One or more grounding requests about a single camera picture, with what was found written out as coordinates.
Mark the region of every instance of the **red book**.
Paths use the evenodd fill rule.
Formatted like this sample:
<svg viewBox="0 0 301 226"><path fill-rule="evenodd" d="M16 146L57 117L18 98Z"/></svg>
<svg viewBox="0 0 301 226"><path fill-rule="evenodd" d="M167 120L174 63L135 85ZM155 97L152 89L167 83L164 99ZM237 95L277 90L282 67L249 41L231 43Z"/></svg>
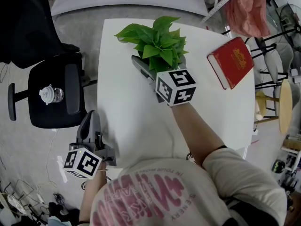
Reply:
<svg viewBox="0 0 301 226"><path fill-rule="evenodd" d="M219 47L207 58L224 89L233 89L254 66L251 54L240 37Z"/></svg>

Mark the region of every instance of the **white t-shirt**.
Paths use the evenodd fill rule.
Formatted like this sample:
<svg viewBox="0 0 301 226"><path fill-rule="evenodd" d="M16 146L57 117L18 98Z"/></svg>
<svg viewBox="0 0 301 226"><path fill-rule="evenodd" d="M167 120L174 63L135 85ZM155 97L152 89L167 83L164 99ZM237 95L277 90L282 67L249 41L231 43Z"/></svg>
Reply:
<svg viewBox="0 0 301 226"><path fill-rule="evenodd" d="M284 190L271 175L223 148L211 153L203 168L183 159L147 160L131 167L98 192L90 225L222 226L230 218L248 225L227 207L224 199L229 197L284 224Z"/></svg>

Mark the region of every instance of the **pink print on shirt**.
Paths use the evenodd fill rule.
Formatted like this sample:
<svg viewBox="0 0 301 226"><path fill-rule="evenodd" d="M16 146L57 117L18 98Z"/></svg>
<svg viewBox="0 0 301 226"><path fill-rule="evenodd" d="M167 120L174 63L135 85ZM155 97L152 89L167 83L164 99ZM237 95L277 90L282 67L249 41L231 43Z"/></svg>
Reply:
<svg viewBox="0 0 301 226"><path fill-rule="evenodd" d="M135 173L135 179L138 181L139 190L130 175L124 175L108 184L103 191L103 199L97 203L97 212L94 212L91 218L93 225L132 226L134 221L143 217L155 216L162 219L165 211L169 212L172 220L178 218L172 216L169 207L173 205L178 209L183 206L183 203L185 204L183 201L187 201L182 199L181 202L184 186L178 178Z"/></svg>

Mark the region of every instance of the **sleeve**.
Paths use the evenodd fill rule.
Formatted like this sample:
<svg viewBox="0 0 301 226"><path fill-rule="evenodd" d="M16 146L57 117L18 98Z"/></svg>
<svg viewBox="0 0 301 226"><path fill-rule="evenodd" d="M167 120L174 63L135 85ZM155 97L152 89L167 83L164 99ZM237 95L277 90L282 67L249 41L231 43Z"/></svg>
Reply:
<svg viewBox="0 0 301 226"><path fill-rule="evenodd" d="M212 152L203 168L212 178L221 198L234 197L270 214L279 225L286 216L286 194L271 174L240 157L230 148Z"/></svg>

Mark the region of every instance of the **black chair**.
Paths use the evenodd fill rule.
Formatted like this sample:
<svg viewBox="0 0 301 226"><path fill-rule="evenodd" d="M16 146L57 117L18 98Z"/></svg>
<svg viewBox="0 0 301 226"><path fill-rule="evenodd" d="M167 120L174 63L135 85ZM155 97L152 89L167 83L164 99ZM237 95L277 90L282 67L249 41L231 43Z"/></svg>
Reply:
<svg viewBox="0 0 301 226"><path fill-rule="evenodd" d="M12 61L19 68L34 64L28 89L15 93L8 88L10 119L16 120L15 102L28 97L31 122L40 128L67 128L80 125L85 110L82 55L74 45L60 42L53 25L48 0L2 0L0 15L0 61ZM91 81L84 86L92 85ZM39 90L52 85L64 91L60 103L46 105Z"/></svg>

